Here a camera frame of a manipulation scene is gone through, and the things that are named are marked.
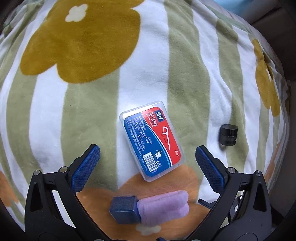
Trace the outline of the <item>dark blue small box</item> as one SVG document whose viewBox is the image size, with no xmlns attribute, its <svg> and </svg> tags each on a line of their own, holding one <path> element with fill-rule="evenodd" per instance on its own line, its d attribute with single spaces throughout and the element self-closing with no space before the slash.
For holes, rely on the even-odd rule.
<svg viewBox="0 0 296 241">
<path fill-rule="evenodd" d="M 131 225 L 141 223 L 138 212 L 138 198 L 136 196 L 113 197 L 109 213 L 120 225 Z"/>
</svg>

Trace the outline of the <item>floral striped fleece blanket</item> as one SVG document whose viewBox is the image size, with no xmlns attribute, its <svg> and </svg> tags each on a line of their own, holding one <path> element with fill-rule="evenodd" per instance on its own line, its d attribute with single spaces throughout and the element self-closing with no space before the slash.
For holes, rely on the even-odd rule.
<svg viewBox="0 0 296 241">
<path fill-rule="evenodd" d="M 147 182 L 119 116 L 162 101 L 185 162 Z M 238 126 L 234 146 L 220 127 Z M 91 144 L 101 158 L 78 198 L 110 238 L 190 234 L 218 198 L 195 160 L 204 145 L 271 190 L 290 132 L 290 86 L 271 44 L 214 1 L 22 1 L 1 24 L 1 200 L 17 227 L 35 170 L 68 166 Z M 189 194 L 184 218 L 120 225 L 113 197 Z"/>
</svg>

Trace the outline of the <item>light blue bed sheet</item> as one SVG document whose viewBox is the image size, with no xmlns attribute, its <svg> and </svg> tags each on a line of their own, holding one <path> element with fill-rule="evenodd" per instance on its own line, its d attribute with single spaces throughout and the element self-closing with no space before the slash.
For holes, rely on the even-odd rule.
<svg viewBox="0 0 296 241">
<path fill-rule="evenodd" d="M 226 10 L 241 15 L 253 0 L 215 0 L 215 2 Z"/>
</svg>

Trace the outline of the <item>dental floss plastic box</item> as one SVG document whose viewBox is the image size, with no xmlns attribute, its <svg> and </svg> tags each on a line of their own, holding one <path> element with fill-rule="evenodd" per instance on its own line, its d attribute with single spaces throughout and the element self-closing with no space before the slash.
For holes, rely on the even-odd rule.
<svg viewBox="0 0 296 241">
<path fill-rule="evenodd" d="M 185 155 L 162 101 L 124 111 L 119 119 L 145 181 L 157 180 L 184 164 Z"/>
</svg>

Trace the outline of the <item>pink towel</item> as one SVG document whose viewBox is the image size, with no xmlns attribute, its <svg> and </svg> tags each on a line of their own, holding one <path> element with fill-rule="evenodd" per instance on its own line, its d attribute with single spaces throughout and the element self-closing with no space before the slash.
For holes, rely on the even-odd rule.
<svg viewBox="0 0 296 241">
<path fill-rule="evenodd" d="M 141 223 L 147 227 L 154 227 L 184 218 L 190 210 L 188 200 L 189 194 L 185 190 L 143 198 L 137 202 Z"/>
</svg>

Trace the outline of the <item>small black cylinder cap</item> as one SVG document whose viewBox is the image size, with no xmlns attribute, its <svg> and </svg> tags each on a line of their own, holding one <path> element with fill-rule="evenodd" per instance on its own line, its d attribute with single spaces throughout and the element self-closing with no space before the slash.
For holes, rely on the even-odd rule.
<svg viewBox="0 0 296 241">
<path fill-rule="evenodd" d="M 238 126 L 224 124 L 220 127 L 219 143 L 224 146 L 234 146 L 237 141 Z"/>
</svg>

